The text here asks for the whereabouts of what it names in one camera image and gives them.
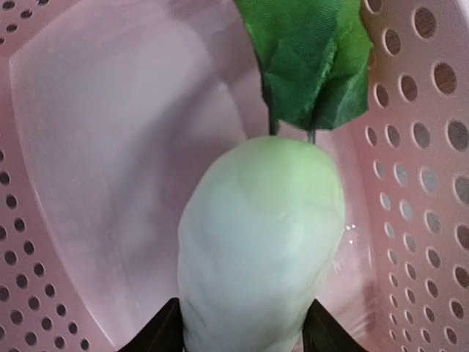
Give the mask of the pink plastic basket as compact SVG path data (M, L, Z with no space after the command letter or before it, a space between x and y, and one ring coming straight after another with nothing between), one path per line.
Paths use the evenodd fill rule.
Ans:
M468 3L361 16L369 111L317 134L347 200L317 298L368 351L466 351ZM1 349L126 345L177 294L195 185L267 121L233 1L3 1Z

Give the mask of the white toy vegetable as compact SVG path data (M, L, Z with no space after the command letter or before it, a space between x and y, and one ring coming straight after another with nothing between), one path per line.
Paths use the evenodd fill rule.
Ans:
M292 351L338 251L341 176L315 143L368 109L359 1L238 1L269 131L220 156L178 227L187 351Z

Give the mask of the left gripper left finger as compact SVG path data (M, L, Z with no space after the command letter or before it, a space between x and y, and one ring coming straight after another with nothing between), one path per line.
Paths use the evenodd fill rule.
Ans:
M183 323L178 298L171 298L122 352L182 352Z

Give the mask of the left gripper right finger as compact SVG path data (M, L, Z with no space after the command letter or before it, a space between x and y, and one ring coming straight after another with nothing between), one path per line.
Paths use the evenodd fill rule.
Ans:
M305 352L363 352L363 347L317 299L307 312L302 341Z

